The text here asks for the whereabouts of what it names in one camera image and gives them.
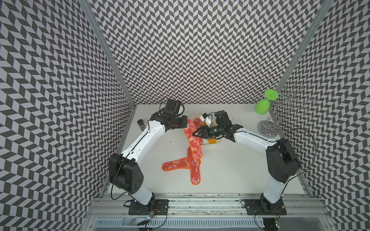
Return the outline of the white rectangular storage tray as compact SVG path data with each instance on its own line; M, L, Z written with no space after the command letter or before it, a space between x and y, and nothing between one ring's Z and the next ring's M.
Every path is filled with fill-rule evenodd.
M189 119L195 125L195 130L192 132L193 137L198 139L200 145L218 143L217 123L213 113L200 113L189 116Z

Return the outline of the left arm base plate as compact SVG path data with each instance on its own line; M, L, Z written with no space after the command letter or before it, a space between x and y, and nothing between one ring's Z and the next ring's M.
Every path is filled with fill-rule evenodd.
M155 215L167 215L169 200L152 199L148 205L142 205L136 200L132 200L129 205L129 215L149 215L151 211L156 210Z

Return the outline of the aluminium front rail frame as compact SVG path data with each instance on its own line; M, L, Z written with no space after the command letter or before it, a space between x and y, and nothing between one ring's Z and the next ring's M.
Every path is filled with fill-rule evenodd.
M279 212L264 214L248 205L257 194L159 193L154 212L130 209L130 197L96 198L83 231L335 231L323 201L304 194L284 196Z

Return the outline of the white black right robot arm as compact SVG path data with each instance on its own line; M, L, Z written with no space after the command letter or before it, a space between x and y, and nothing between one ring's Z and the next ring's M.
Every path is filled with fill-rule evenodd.
M293 179L301 167L291 143L284 138L279 140L264 138L239 124L233 124L224 110L215 113L215 126L212 126L210 116L207 113L200 116L199 119L205 125L193 132L195 137L206 140L225 138L266 154L270 179L259 200L245 200L247 213L286 215L287 212L283 208L283 193L289 180Z

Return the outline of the small brown spice jar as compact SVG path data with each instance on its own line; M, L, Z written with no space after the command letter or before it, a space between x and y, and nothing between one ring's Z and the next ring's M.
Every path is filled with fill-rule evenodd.
M140 130L141 130L142 132L144 132L144 130L146 129L146 125L144 124L144 121L143 121L142 119L139 119L139 120L137 121L137 124L138 124L138 126L139 126Z

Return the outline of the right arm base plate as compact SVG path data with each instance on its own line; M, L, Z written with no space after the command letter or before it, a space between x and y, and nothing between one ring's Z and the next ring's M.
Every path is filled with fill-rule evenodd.
M272 204L263 199L243 200L248 215L287 215L283 200Z

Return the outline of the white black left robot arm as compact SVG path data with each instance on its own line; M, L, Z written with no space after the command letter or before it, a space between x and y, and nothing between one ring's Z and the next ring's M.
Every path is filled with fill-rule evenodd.
M123 189L138 203L149 205L155 196L144 185L141 162L155 142L168 130L187 127L188 117L183 115L184 111L182 102L168 99L164 108L152 114L140 136L120 154L110 157L109 182Z

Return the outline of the green plastic wine glass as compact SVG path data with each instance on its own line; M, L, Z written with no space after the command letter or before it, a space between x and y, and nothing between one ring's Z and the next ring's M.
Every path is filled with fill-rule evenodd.
M260 100L256 106L254 107L254 110L259 115L265 115L270 107L271 107L271 101L278 99L278 92L273 89L268 89L264 93L265 99Z

